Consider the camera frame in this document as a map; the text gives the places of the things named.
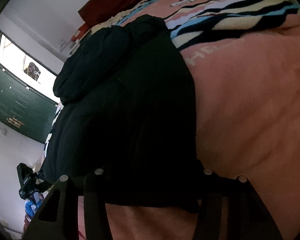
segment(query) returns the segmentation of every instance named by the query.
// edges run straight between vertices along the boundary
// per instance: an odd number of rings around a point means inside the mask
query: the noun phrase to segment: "green door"
[[[17,132],[45,143],[56,103],[29,89],[0,68],[0,121]]]

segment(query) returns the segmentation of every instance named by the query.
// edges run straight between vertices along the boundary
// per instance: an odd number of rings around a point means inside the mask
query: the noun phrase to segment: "fleece blanket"
[[[194,78],[197,157],[246,176],[283,238],[300,231],[300,14],[286,0],[145,0],[111,24],[165,19]],[[107,205],[114,239],[191,239],[175,208]]]

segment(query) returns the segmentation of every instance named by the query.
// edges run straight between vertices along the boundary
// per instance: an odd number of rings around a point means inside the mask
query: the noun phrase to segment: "white wall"
[[[0,29],[52,71],[60,72],[63,62],[4,15],[0,16]],[[0,130],[0,220],[6,221],[9,228],[22,232],[25,208],[24,201],[18,195],[20,185],[16,167],[20,162],[27,165],[36,163],[43,155],[44,145],[19,134],[1,122],[0,128],[7,130],[6,136]]]
[[[84,23],[78,10],[88,0],[11,0],[3,13],[52,54],[65,61],[60,43]]]
[[[9,229],[6,229],[6,231],[11,235],[11,238],[12,238],[12,239],[18,240],[18,239],[21,239],[21,238],[22,238],[22,234],[19,234],[19,233],[17,233],[17,232],[11,231],[11,230],[9,230]]]
[[[53,72],[58,74],[62,69],[63,62],[59,58],[38,44],[27,33],[17,27],[3,14],[0,15],[0,30],[3,31],[23,50],[25,50],[35,59],[42,62]]]
[[[7,130],[6,136],[0,131],[0,220],[6,221],[9,228],[23,232],[25,207],[18,194],[17,165],[37,162],[43,155],[43,144],[1,122],[0,128]]]

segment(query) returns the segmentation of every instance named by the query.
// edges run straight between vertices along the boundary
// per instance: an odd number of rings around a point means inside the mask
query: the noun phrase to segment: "door handle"
[[[10,117],[7,117],[7,121],[17,128],[20,128],[21,125],[25,125],[23,122],[17,120],[15,116],[12,119]]]

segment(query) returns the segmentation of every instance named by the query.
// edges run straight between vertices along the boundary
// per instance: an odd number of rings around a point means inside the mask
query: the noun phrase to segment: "window frame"
[[[44,64],[42,64],[42,62],[40,62],[39,60],[37,60],[36,58],[32,57],[29,53],[27,53],[24,49],[22,49],[20,46],[18,46],[9,36],[7,36],[4,32],[2,32],[0,30],[0,43],[1,43],[1,38],[2,35],[4,35],[9,41],[12,42],[13,45],[15,45],[18,49],[20,49],[23,53],[25,53],[27,56],[29,56],[30,58],[32,58],[34,61],[38,62],[42,67],[44,67],[46,70],[48,70],[50,73],[52,73],[53,75],[55,75],[56,77],[58,76],[58,74],[56,74],[55,72],[53,72],[51,69],[47,68]],[[28,85],[27,83],[25,83],[24,81],[22,81],[20,78],[18,78],[16,75],[14,75],[11,71],[9,71],[4,65],[2,65],[0,63],[0,68],[8,74],[10,75],[14,80],[20,82],[21,84],[23,84],[25,87],[29,87],[29,90],[31,90],[32,92],[38,94],[39,96],[45,98],[46,100],[55,103],[56,105],[58,104],[58,102],[52,100],[51,98],[48,98],[47,96],[45,96],[44,94],[40,93],[38,90],[34,89],[33,87],[31,87],[30,85]]]

